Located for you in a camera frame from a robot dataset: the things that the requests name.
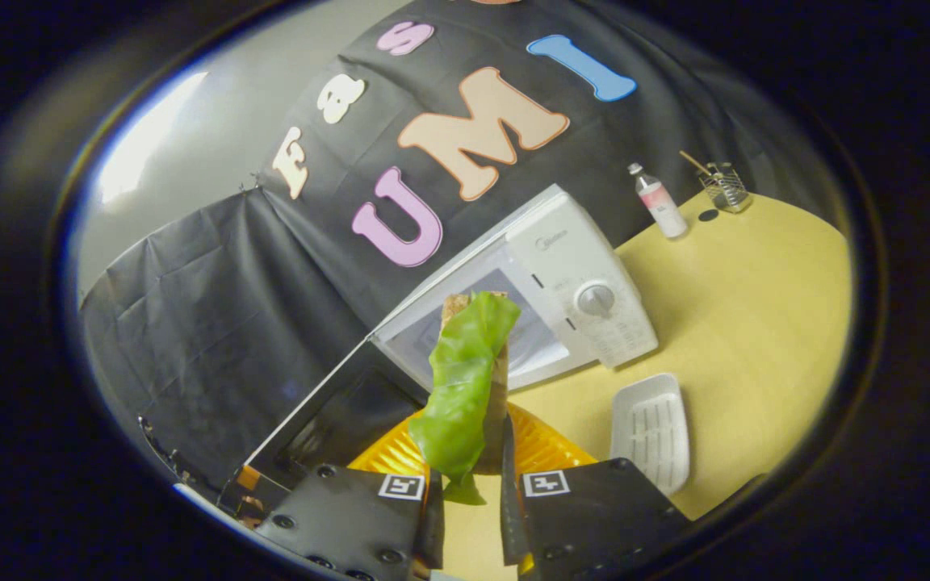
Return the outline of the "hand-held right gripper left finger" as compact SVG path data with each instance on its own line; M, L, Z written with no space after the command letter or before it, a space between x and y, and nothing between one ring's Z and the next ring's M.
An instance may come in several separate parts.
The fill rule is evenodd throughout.
M283 489L261 536L335 575L424 580L443 565L444 510L431 470L353 468L408 408L302 408L255 456Z

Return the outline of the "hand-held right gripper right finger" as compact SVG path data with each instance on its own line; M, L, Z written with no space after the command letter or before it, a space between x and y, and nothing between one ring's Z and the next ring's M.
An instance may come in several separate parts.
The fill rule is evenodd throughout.
M598 461L521 406L503 424L503 558L521 578L624 578L690 529L631 460Z

